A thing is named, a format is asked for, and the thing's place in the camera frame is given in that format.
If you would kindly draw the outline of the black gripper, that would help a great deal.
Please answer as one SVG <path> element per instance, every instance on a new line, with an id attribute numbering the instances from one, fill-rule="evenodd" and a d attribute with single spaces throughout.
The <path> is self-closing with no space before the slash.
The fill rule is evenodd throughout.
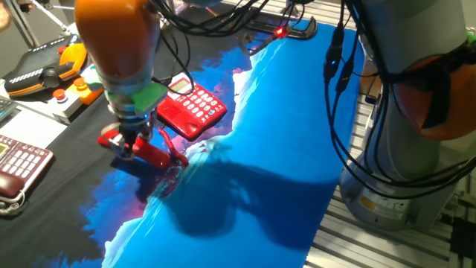
<path id="1" fill-rule="evenodd" d="M 118 118 L 119 133 L 112 133 L 109 145 L 120 159 L 130 159 L 131 150 L 128 144 L 134 144 L 139 137 L 149 143 L 153 139 L 155 128 L 155 110 L 144 115 L 125 114 Z"/>

